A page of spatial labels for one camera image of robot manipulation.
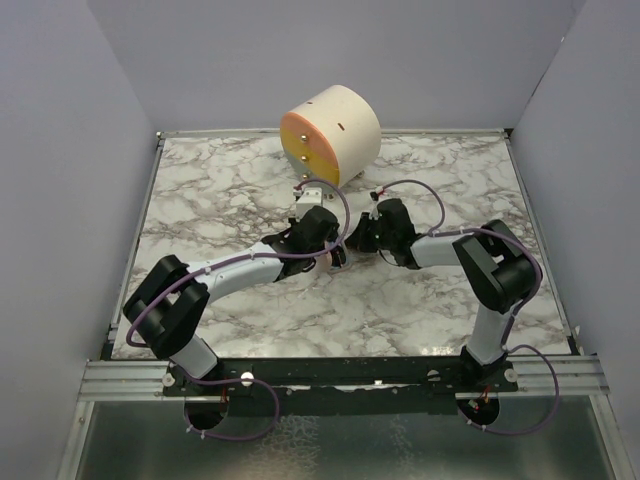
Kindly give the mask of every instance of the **black metal base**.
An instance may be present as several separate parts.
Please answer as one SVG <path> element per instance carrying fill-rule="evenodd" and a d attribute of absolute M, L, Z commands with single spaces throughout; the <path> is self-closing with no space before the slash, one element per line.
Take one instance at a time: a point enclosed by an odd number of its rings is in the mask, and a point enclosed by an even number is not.
<path fill-rule="evenodd" d="M 223 409 L 220 408 L 220 405 L 187 402 L 184 405 L 184 410 L 189 418 L 189 423 L 198 430 L 210 430 L 224 420 Z"/>
<path fill-rule="evenodd" d="M 478 425 L 491 425 L 500 415 L 500 402 L 497 398 L 485 400 L 458 400 L 462 414 Z"/>
<path fill-rule="evenodd" d="M 457 356 L 221 359 L 204 379 L 239 378 L 251 372 L 274 387 L 282 415 L 453 415 L 456 393 L 481 393 L 488 385 L 492 392 L 518 390 L 517 383 L 504 376 L 505 370 L 513 368 L 511 362 L 494 367 L 486 377 L 469 383 Z M 222 387 L 190 382 L 179 368 L 173 368 L 171 374 L 176 382 L 164 389 L 167 397 L 223 394 Z M 228 386 L 226 395 L 230 416 L 273 414 L 273 399 L 260 385 L 238 383 Z"/>
<path fill-rule="evenodd" d="M 479 382 L 482 382 L 483 379 L 492 377 L 497 371 L 502 370 L 504 372 L 503 367 L 506 360 L 507 352 L 495 362 L 488 365 L 481 365 L 471 356 L 467 347 L 464 346 L 460 353 L 460 379 L 463 385 L 477 385 Z"/>

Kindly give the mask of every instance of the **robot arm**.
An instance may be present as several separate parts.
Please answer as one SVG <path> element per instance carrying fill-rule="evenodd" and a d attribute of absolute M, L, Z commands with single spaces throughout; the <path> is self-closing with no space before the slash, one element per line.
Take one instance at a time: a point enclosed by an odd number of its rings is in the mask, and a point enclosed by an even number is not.
<path fill-rule="evenodd" d="M 400 199 L 363 213 L 347 247 L 365 253 L 388 250 L 401 267 L 417 270 L 436 265 L 460 265 L 477 296 L 473 333 L 462 351 L 469 382 L 491 374 L 506 358 L 504 345 L 513 325 L 513 309 L 535 285 L 535 269 L 523 252 L 495 232 L 518 241 L 501 221 L 482 227 L 485 234 L 427 236 L 417 234 Z"/>
<path fill-rule="evenodd" d="M 137 326 L 158 359 L 170 359 L 192 377 L 202 378 L 218 364 L 213 350 L 195 334 L 207 304 L 247 287 L 311 270 L 313 258 L 283 257 L 321 251 L 326 242 L 337 238 L 338 220 L 329 210 L 316 204 L 305 208 L 300 217 L 299 222 L 290 219 L 290 228 L 237 254 L 193 263 L 183 263 L 175 255 L 162 258 L 127 300 L 125 316 L 133 323 L 177 280 L 205 268 L 205 275 L 184 282 L 173 292 L 175 298 L 163 298 Z"/>

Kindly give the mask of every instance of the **metal frame edge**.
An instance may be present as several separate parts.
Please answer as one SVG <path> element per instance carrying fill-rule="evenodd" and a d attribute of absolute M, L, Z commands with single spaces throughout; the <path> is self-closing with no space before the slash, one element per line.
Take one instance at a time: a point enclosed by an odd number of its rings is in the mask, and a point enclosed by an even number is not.
<path fill-rule="evenodd" d="M 124 303 L 124 297 L 127 293 L 127 285 L 129 284 L 129 280 L 131 279 L 131 271 L 133 270 L 133 264 L 135 262 L 136 253 L 138 252 L 140 235 L 142 234 L 142 229 L 144 228 L 144 221 L 147 217 L 147 211 L 149 210 L 149 205 L 151 203 L 151 193 L 153 192 L 153 186 L 156 182 L 156 176 L 158 173 L 158 168 L 160 166 L 160 159 L 162 158 L 163 149 L 164 149 L 164 140 L 159 139 L 158 145 L 156 147 L 156 153 L 153 160 L 153 165 L 151 167 L 151 175 L 149 177 L 149 182 L 147 183 L 147 188 L 144 193 L 142 208 L 140 209 L 140 215 L 138 215 L 138 220 L 136 222 L 133 242 L 131 243 L 131 248 L 129 249 L 129 254 L 127 256 L 127 263 L 125 265 L 122 283 L 120 284 L 120 291 L 118 292 L 116 305 L 111 315 L 110 329 L 114 329 L 114 326 L 115 326 L 115 329 L 117 329 L 118 324 L 120 323 L 120 309 L 122 307 L 122 304 Z"/>
<path fill-rule="evenodd" d="M 78 476 L 78 469 L 82 461 L 82 452 L 89 435 L 89 426 L 93 416 L 94 402 L 78 402 L 73 413 L 71 431 L 67 437 L 57 480 L 70 480 Z"/>
<path fill-rule="evenodd" d="M 227 135 L 234 136 L 267 136 L 280 132 L 279 128 L 220 128 L 212 130 L 175 130 L 158 132 L 158 138 L 217 138 Z M 424 128 L 383 128 L 382 136 L 390 135 L 427 135 L 427 136 L 471 136 L 471 135 L 499 135 L 504 134 L 502 128 L 486 129 L 424 129 Z"/>
<path fill-rule="evenodd" d="M 609 396 L 590 396 L 596 424 L 616 480 L 636 480 L 633 464 L 618 428 Z"/>

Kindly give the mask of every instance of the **glass panel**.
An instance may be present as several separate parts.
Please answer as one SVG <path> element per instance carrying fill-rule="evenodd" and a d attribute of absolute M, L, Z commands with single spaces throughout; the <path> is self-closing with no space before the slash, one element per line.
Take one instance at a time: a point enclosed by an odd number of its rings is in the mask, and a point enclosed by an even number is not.
<path fill-rule="evenodd" d="M 540 421 L 550 399 L 503 400 L 496 426 Z M 246 433 L 243 420 L 238 433 Z M 251 420 L 254 428 L 260 422 Z M 79 478 L 102 479 L 613 479 L 586 398 L 565 398 L 541 432 L 499 437 L 457 416 L 284 417 L 243 444 L 186 434 L 178 402 L 96 405 Z M 225 433 L 232 433 L 227 425 Z"/>

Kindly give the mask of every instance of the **metal bracket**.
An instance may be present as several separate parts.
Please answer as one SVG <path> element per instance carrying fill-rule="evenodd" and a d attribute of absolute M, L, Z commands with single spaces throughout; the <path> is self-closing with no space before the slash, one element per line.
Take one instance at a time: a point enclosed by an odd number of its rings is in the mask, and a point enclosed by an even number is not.
<path fill-rule="evenodd" d="M 563 396 L 608 395 L 609 385 L 597 356 L 549 355 L 558 375 Z M 507 397 L 553 396 L 553 380 L 547 365 L 536 356 L 514 355 L 509 358 L 517 375 L 519 389 L 496 395 Z M 80 388 L 81 402 L 114 401 L 185 401 L 220 402 L 220 396 L 194 395 L 185 389 L 184 396 L 163 395 L 162 378 L 166 361 L 95 361 L 89 362 Z M 354 389 L 362 385 L 353 385 Z M 457 393 L 456 398 L 475 398 L 477 392 Z"/>

